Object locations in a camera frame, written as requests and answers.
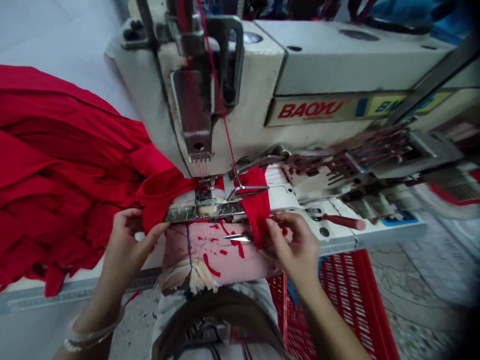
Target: brand label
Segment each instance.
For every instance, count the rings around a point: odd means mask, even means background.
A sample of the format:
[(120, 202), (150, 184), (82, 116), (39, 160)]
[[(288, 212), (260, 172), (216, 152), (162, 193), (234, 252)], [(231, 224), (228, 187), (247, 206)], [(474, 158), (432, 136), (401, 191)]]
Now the brand label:
[[(442, 91), (432, 95), (419, 106), (416, 114), (430, 112), (452, 93)], [(272, 101), (266, 125), (284, 126), (385, 118), (406, 97), (406, 92), (276, 97)]]

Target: red screwdriver handle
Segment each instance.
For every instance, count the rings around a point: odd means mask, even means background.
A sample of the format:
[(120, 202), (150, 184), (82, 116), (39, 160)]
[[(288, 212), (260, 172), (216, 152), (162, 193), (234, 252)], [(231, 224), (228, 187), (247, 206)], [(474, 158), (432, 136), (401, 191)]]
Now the red screwdriver handle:
[(327, 220), (334, 224), (359, 230), (359, 231), (363, 231), (367, 227), (367, 225), (365, 224), (365, 221), (360, 219), (354, 219), (351, 217), (324, 214), (321, 218), (322, 220)]

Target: red garment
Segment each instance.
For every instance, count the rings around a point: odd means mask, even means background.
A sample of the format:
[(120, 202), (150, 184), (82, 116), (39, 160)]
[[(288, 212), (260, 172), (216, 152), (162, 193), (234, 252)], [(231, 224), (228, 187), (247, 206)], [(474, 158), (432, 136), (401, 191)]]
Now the red garment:
[[(0, 292), (27, 277), (45, 281), (51, 297), (65, 274), (93, 269), (113, 215), (136, 205), (143, 177), (145, 232), (176, 196), (198, 186), (152, 145), (141, 122), (74, 84), (0, 65), (0, 104)], [(254, 169), (242, 182), (266, 181)], [(260, 246), (268, 193), (242, 205)]]
[[(240, 176), (244, 186), (267, 186), (265, 171), (254, 168)], [(172, 201), (179, 195), (198, 189), (199, 183), (195, 179), (186, 179), (177, 168), (157, 173), (147, 178), (140, 189), (138, 197), (143, 209), (143, 229), (148, 233), (156, 224), (161, 223)], [(217, 189), (224, 189), (222, 178), (215, 183)], [(268, 191), (241, 201), (243, 210), (250, 221), (250, 226), (258, 249), (265, 244), (267, 223), (270, 217), (270, 200)]]

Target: red crate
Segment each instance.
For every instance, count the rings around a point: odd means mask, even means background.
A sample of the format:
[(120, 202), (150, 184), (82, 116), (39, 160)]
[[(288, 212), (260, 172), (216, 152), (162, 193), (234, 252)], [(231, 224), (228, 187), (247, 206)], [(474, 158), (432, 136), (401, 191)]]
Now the red crate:
[[(321, 266), (321, 286), (372, 359), (399, 360), (368, 252), (332, 255)], [(295, 308), (288, 296), (286, 274), (268, 283), (288, 352), (298, 359), (317, 359), (302, 306)]]

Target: industrial sewing machine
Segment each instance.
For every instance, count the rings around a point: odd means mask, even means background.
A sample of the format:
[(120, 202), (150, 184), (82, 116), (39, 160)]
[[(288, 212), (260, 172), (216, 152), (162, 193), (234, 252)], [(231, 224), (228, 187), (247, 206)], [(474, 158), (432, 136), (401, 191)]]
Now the industrial sewing machine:
[[(116, 63), (152, 142), (200, 183), (166, 221), (239, 221), (239, 200), (268, 191), (272, 213), (298, 212), (320, 241), (335, 239), (328, 253), (421, 236), (408, 185), (480, 198), (476, 164), (427, 132), (471, 105), (462, 92), (480, 82), (474, 35), (455, 48), (347, 23), (203, 16), (191, 0), (137, 5)], [(268, 186), (243, 186), (239, 174), (257, 166)]]

